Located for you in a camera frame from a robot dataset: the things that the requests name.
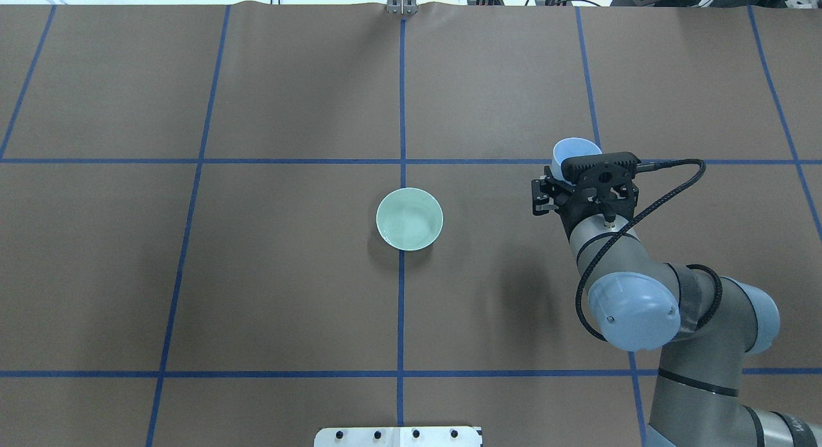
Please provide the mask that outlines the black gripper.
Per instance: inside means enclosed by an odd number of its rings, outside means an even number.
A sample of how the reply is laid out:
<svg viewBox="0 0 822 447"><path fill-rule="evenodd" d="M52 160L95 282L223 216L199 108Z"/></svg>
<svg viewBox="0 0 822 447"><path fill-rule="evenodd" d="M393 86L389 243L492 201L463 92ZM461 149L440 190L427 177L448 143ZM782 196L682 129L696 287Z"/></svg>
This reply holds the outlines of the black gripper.
<svg viewBox="0 0 822 447"><path fill-rule="evenodd" d="M540 177L531 180L530 192L532 215L543 216L556 211L566 232L572 232L585 219L595 215L604 216L608 224L613 224L618 217L631 220L639 203L639 189L631 181L614 187L596 184L582 188L562 180Z"/></svg>

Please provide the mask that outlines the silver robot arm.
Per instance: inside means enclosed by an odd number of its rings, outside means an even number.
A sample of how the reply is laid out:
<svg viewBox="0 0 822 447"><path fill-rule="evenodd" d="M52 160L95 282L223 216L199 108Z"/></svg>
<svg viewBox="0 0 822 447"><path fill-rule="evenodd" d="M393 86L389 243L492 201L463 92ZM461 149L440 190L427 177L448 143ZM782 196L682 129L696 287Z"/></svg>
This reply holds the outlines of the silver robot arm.
<svg viewBox="0 0 822 447"><path fill-rule="evenodd" d="M593 338L624 351L659 349L649 446L819 446L820 426L739 401L743 359L775 340L764 291L706 265L653 259L635 225L693 186L691 177L635 213L631 173L530 183L532 212L556 212L575 255L575 311Z"/></svg>

